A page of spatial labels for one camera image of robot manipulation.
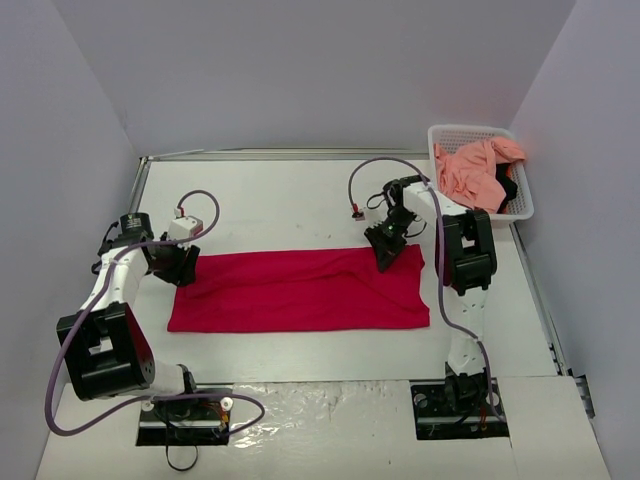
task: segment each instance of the connector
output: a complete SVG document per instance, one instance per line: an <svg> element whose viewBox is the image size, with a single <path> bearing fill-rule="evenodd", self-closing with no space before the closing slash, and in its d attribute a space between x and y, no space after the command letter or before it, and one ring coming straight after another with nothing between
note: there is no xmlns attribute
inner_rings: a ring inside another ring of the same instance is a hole
<svg viewBox="0 0 640 480"><path fill-rule="evenodd" d="M364 211L360 210L358 208L358 204L354 203L351 205L351 208L353 209L353 213L351 214L351 218L353 218L356 222L360 222L362 220L364 220Z"/></svg>

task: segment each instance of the white table surface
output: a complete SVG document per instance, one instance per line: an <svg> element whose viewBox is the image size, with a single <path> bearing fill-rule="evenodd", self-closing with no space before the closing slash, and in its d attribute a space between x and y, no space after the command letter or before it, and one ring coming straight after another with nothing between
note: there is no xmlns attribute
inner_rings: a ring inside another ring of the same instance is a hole
<svg viewBox="0 0 640 480"><path fill-rule="evenodd" d="M49 435L37 480L608 480L569 377L498 378L510 438L418 441L406 381L236 385L267 409L227 447L200 447L188 473L163 447L135 447L139 405L70 438ZM120 401L81 402L67 385L56 415L65 427ZM233 425L256 414L236 402ZM192 447L172 448L187 466Z"/></svg>
<svg viewBox="0 0 640 480"><path fill-rule="evenodd" d="M203 255L322 249L368 245L366 222L354 222L346 196L351 160L153 162L139 210L151 215L156 235L168 226L177 200L203 188L222 206L214 231L198 241ZM415 162L427 173L428 160ZM410 175L403 165L378 162L354 182L363 205L393 178ZM187 212L209 221L205 197L189 199ZM486 306L485 341L495 376L555 375L541 322L509 228L494 229L498 271ZM426 266L421 294L431 326L417 330L352 330L268 334L167 332L175 288L146 277L134 312L156 358L182 363L198 382L292 382L434 379L444 376L449 328L437 308L433 267L435 235L418 239Z"/></svg>

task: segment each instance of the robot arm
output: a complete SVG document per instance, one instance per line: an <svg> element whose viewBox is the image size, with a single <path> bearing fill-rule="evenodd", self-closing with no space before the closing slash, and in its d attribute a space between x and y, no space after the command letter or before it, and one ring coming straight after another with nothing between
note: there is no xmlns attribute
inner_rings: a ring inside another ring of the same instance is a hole
<svg viewBox="0 0 640 480"><path fill-rule="evenodd" d="M202 221L176 212L161 240L190 238L202 231ZM151 222L145 213L123 215L121 233L100 249L101 264L95 287L80 311L103 288L107 270L116 266L106 294L92 308L81 329L73 337L65 362L76 395L82 400L115 395L175 395L191 393L194 381L181 365L155 360L131 305L142 277L152 273L178 287L195 281L199 248L187 244L149 246L131 250L119 260L127 247L153 240ZM79 313L58 321L60 343L71 331Z"/></svg>
<svg viewBox="0 0 640 480"><path fill-rule="evenodd" d="M433 197L420 176L406 177L388 182L383 188L387 203L387 218L365 230L365 236L376 254L378 269L383 272L406 246L405 235L409 225L420 216L432 228L437 225L437 212ZM450 385L449 400L460 409L468 403L465 392L473 396L475 385L485 385L486 372L477 340L482 340L484 306L491 276L497 262L489 215L483 210L469 210L435 192L442 211L445 242L436 242L445 250L444 302L449 316L457 325L470 330L477 339L453 330L451 348L445 365L446 382ZM466 388L472 382L473 388Z"/></svg>
<svg viewBox="0 0 640 480"><path fill-rule="evenodd" d="M445 227L444 284L452 287L445 290L446 310L458 325L482 340L488 287L497 267L489 217L486 212L458 205L440 192L436 195ZM404 205L435 228L435 205L424 184L404 189ZM464 247L463 238L473 245ZM484 360L477 342L461 331L452 331L447 367L457 376L481 374Z"/></svg>

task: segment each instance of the black cloth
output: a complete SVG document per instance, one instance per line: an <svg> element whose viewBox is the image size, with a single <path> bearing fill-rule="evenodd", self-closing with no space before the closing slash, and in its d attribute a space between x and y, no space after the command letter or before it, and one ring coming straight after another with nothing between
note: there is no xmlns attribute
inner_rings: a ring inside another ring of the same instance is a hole
<svg viewBox="0 0 640 480"><path fill-rule="evenodd" d="M511 164L499 163L496 165L496 180L502 185L506 196L498 208L498 213L503 213L507 203L518 196L518 184L509 178L508 172Z"/></svg>

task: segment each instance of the white backdrop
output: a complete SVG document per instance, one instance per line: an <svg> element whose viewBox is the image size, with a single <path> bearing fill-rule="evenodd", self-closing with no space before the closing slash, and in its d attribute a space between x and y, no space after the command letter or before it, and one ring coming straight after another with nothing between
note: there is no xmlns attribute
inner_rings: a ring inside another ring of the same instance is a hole
<svg viewBox="0 0 640 480"><path fill-rule="evenodd" d="M0 2L0 464L35 476L56 322L91 291L136 159L50 0Z"/></svg>
<svg viewBox="0 0 640 480"><path fill-rule="evenodd" d="M520 230L616 480L640 465L638 19L637 2L580 0L512 126L536 207Z"/></svg>
<svg viewBox="0 0 640 480"><path fill-rule="evenodd" d="M54 0L140 154L507 127L574 0Z"/></svg>

